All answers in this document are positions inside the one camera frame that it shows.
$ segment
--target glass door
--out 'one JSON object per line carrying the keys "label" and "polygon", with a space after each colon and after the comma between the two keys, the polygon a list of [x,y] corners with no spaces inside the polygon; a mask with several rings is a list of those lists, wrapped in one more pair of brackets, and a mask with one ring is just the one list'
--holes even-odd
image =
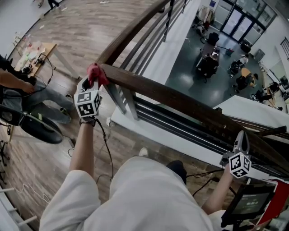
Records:
{"label": "glass door", "polygon": [[230,35],[241,17],[242,13],[234,9],[222,31]]}
{"label": "glass door", "polygon": [[244,35],[244,33],[248,30],[251,24],[252,24],[252,21],[248,19],[247,17],[245,17],[244,20],[239,25],[238,29],[233,34],[233,38],[239,41],[240,38]]}

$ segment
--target wooden handrail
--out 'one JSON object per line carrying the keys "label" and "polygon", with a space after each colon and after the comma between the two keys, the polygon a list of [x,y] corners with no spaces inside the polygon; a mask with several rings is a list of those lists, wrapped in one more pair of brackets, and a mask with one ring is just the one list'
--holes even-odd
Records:
{"label": "wooden handrail", "polygon": [[[235,138],[237,137],[239,131],[245,130],[249,137],[251,150],[256,155],[261,155],[279,165],[279,167],[276,166],[275,168],[288,175],[289,163],[285,158],[283,158],[257,135],[239,125],[228,116],[221,114],[213,108],[181,92],[148,78],[107,64],[102,64],[101,67],[111,83],[117,84],[121,87],[127,88],[133,92],[137,92],[157,102],[167,105],[187,116],[199,120],[206,126],[215,127],[216,130],[223,132],[228,136]],[[233,144],[234,139],[228,140],[228,143]]]}
{"label": "wooden handrail", "polygon": [[98,64],[113,65],[130,41],[144,27],[144,25],[157,14],[170,0],[159,0],[153,3],[144,13],[133,20],[102,52]]}

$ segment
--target red cloth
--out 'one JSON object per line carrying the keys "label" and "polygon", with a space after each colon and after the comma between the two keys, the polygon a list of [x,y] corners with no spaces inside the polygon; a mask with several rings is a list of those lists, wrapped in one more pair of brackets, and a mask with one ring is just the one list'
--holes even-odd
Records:
{"label": "red cloth", "polygon": [[89,75],[89,84],[92,86],[94,81],[98,79],[98,87],[100,88],[101,85],[106,85],[109,84],[109,81],[101,67],[96,64],[92,63],[91,65],[88,66],[87,68],[87,74]]}
{"label": "red cloth", "polygon": [[258,224],[265,223],[266,221],[271,220],[276,216],[278,216],[288,198],[289,184],[286,184],[280,180],[273,180],[273,181],[278,182],[275,194]]}

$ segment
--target wooden floor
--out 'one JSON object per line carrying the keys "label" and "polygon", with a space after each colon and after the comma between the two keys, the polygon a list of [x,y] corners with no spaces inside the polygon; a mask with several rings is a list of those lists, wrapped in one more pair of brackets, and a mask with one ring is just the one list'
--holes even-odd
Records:
{"label": "wooden floor", "polygon": [[[57,43],[59,51],[83,77],[86,74],[87,66],[98,58],[114,37],[153,2],[153,0],[111,0],[108,4],[101,5],[90,0],[65,0],[61,4],[62,8],[67,7],[65,11],[56,9],[48,13],[43,20],[36,23],[29,33],[34,40]],[[16,52],[12,56],[14,57],[13,64],[16,64],[20,57]],[[52,57],[51,61],[57,68],[64,70],[57,58]],[[47,82],[50,74],[51,69],[49,66],[45,66],[39,76]],[[50,87],[63,94],[74,94],[77,82],[65,74],[55,72]],[[106,120],[112,115],[115,105],[105,91],[101,92],[101,95],[103,101],[99,109],[100,121],[108,137],[107,143],[112,153],[115,172],[126,160],[137,155],[142,147],[147,147],[149,157],[160,163],[167,164],[173,160],[183,161],[188,174],[213,169],[205,163],[118,125],[111,123],[111,126],[108,127]],[[74,111],[71,117],[72,122],[69,125],[59,125],[59,127],[64,135],[77,138],[79,130],[77,113]],[[24,132],[18,128],[16,133]],[[0,136],[2,139],[6,137],[2,129],[0,129]],[[6,181],[8,182],[5,187],[15,187],[21,190],[23,184],[30,184],[38,194],[46,194],[51,199],[68,173],[70,157],[67,151],[69,148],[70,144],[67,138],[59,145],[12,141],[5,150],[10,156],[8,166],[5,167]],[[104,147],[99,126],[94,129],[94,155],[95,179],[100,174],[110,174],[110,159]],[[188,178],[189,191],[194,193],[210,177]],[[239,184],[239,182],[235,182],[233,188],[237,189]],[[110,181],[107,177],[99,180],[98,188],[102,202],[108,200],[109,185]],[[200,191],[195,196],[197,202],[203,204],[215,186],[216,183],[212,182]],[[32,189],[25,189],[22,194],[10,192],[8,196],[24,219],[34,215],[38,216],[38,220],[31,223],[31,227],[38,230],[39,219],[47,203],[41,200]],[[224,207],[232,198],[233,194],[229,192]]]}

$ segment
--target dark gray floor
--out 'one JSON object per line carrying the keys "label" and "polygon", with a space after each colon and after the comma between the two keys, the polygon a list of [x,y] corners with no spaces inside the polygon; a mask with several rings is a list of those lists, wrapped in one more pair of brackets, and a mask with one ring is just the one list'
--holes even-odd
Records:
{"label": "dark gray floor", "polygon": [[[248,86],[237,94],[233,90],[232,84],[235,83],[236,78],[241,74],[239,73],[231,79],[228,75],[227,69],[230,64],[234,60],[238,60],[240,55],[244,54],[244,52],[241,50],[238,43],[213,28],[209,28],[207,37],[211,32],[217,32],[219,34],[220,40],[217,42],[218,46],[232,48],[235,51],[232,56],[228,57],[225,55],[225,49],[220,49],[220,60],[217,73],[208,79],[207,83],[205,83],[204,77],[196,73],[195,69],[196,63],[199,60],[198,56],[200,48],[202,48],[204,44],[201,43],[200,36],[197,35],[195,29],[191,28],[187,35],[189,41],[184,41],[182,49],[165,85],[211,107],[222,103],[235,94],[250,99],[251,94],[256,93],[257,90],[262,88],[260,79],[259,81],[256,81],[257,85],[255,88]],[[251,57],[249,58],[246,68],[248,68],[252,73],[257,73],[259,76],[261,75],[258,63]]]}

